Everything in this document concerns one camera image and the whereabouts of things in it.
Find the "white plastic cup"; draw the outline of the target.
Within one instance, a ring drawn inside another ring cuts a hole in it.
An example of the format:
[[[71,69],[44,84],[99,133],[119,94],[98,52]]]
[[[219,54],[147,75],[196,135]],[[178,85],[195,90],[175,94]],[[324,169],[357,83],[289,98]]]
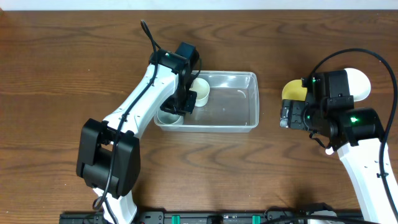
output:
[[[210,95],[210,86],[205,79],[194,79],[190,90],[197,93],[197,98],[195,102],[196,107],[203,107],[207,104]]]

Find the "grey plastic cup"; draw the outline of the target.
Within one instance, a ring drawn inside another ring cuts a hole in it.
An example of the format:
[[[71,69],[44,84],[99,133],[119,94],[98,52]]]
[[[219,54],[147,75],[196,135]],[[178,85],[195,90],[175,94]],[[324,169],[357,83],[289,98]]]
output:
[[[157,119],[161,124],[166,125],[180,125],[183,124],[184,117],[178,114],[172,114],[168,112],[164,112],[162,110],[158,110]]]

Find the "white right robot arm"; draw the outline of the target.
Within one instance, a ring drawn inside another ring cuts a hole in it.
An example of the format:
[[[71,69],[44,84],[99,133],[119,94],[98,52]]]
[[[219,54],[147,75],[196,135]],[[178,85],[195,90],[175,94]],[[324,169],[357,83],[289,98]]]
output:
[[[371,108],[330,111],[319,104],[282,101],[280,126],[308,131],[329,139],[325,149],[337,153],[343,163],[363,217],[374,223],[397,223],[397,181],[386,144],[387,132]]]

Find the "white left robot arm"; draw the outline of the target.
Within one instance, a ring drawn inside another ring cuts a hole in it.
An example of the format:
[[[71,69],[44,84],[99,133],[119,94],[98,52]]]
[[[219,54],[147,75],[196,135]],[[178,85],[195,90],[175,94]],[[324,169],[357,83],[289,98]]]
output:
[[[133,222],[137,207],[131,190],[141,171],[141,136],[158,110],[193,111],[197,94],[190,87],[198,75],[192,70],[200,60],[195,49],[158,50],[125,102],[104,120],[83,125],[76,174],[98,195],[93,208],[103,208],[108,222]]]

